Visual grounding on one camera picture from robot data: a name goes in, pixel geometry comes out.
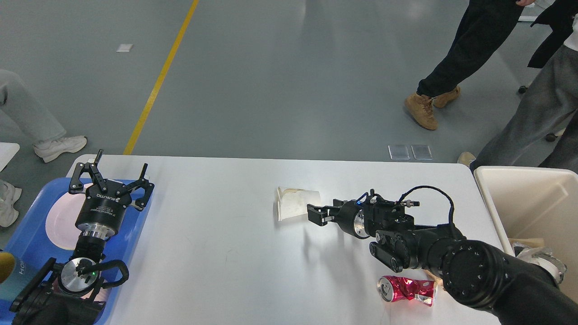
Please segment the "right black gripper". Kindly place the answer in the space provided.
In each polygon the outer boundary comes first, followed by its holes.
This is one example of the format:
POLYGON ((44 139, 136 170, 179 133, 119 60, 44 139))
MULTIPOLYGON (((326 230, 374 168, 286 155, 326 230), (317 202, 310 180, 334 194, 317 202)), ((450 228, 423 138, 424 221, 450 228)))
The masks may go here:
POLYGON ((357 201, 332 200, 333 206, 314 206, 307 204, 308 220, 318 226, 325 226, 329 222, 335 222, 340 229, 358 239, 367 239, 364 226, 363 207, 357 201))

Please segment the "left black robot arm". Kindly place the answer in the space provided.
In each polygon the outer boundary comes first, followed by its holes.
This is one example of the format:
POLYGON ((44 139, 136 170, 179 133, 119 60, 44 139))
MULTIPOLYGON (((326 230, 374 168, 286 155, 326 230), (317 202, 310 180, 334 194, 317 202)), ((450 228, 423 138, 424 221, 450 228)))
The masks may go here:
POLYGON ((49 182, 13 234, 16 264, 1 282, 3 325, 103 325, 146 221, 154 184, 107 179, 103 155, 49 182))

